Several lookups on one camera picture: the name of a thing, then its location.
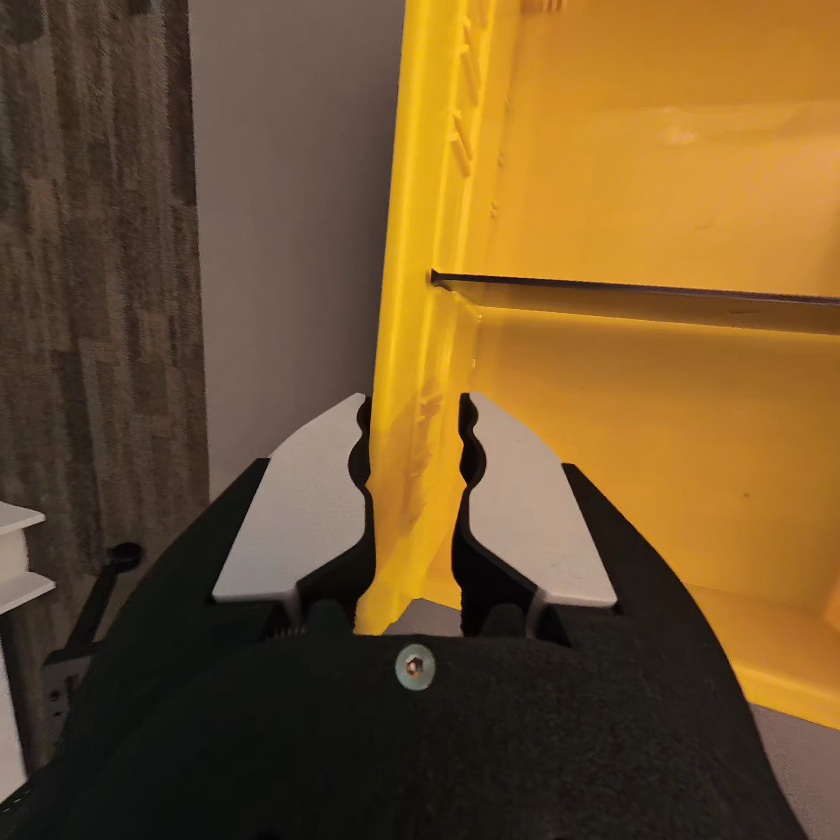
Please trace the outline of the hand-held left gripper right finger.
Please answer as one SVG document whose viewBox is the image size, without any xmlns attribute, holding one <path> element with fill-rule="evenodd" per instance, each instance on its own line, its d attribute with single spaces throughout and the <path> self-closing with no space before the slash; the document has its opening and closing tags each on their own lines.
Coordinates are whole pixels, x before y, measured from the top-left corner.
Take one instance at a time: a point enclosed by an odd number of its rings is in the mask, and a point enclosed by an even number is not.
<svg viewBox="0 0 840 840">
<path fill-rule="evenodd" d="M 480 392 L 460 396 L 458 434 L 461 607 L 613 608 L 613 584 L 560 457 Z"/>
</svg>

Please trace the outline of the black bin divider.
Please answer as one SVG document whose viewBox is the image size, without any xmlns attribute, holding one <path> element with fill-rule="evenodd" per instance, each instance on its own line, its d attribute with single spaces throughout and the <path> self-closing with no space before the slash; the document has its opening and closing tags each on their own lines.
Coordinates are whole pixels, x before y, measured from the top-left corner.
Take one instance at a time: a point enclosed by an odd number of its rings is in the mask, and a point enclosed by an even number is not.
<svg viewBox="0 0 840 840">
<path fill-rule="evenodd" d="M 431 271 L 430 280 L 433 286 L 487 309 L 839 335 L 837 297 L 459 275 L 435 270 Z"/>
</svg>

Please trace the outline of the yellow plastic bin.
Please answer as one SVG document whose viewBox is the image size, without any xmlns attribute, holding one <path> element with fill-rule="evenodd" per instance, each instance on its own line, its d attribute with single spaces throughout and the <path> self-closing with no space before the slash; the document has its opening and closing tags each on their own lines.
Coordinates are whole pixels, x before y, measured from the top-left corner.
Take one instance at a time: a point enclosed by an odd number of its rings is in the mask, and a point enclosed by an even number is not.
<svg viewBox="0 0 840 840">
<path fill-rule="evenodd" d="M 838 336 L 431 283 L 838 298 L 838 52 L 838 2 L 406 2 L 362 632 L 459 604 L 459 397 L 480 392 L 664 557 L 752 703 L 838 728 Z"/>
</svg>

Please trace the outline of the black metal bracket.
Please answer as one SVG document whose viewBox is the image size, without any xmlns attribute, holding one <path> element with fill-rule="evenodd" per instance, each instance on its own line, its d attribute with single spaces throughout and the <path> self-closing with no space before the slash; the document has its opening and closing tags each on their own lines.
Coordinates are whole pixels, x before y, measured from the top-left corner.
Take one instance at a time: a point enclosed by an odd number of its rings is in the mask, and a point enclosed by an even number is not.
<svg viewBox="0 0 840 840">
<path fill-rule="evenodd" d="M 121 574 L 135 570 L 144 557 L 135 542 L 123 542 L 107 553 L 106 563 L 95 580 L 65 645 L 51 652 L 41 669 L 43 707 L 48 743 L 55 747 L 79 684 L 87 674 L 98 649 L 96 635 Z"/>
</svg>

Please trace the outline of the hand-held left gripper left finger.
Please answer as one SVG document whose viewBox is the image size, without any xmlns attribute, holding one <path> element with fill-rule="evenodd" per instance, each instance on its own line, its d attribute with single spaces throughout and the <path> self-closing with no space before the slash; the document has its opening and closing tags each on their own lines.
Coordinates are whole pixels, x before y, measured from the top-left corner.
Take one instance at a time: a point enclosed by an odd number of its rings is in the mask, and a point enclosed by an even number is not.
<svg viewBox="0 0 840 840">
<path fill-rule="evenodd" d="M 358 604 L 375 576 L 370 422 L 371 399 L 354 393 L 274 450 L 215 601 Z"/>
</svg>

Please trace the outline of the white shelf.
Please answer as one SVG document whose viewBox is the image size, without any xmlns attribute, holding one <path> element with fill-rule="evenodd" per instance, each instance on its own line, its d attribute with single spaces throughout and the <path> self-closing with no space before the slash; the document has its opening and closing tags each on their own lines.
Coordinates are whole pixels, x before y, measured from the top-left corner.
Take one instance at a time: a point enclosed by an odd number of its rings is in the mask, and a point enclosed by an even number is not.
<svg viewBox="0 0 840 840">
<path fill-rule="evenodd" d="M 26 530 L 44 522 L 39 511 L 1 503 L 1 616 L 52 591 L 56 584 L 29 569 Z M 1 646 L 1 783 L 2 794 L 26 781 L 24 752 L 14 709 L 6 644 Z"/>
</svg>

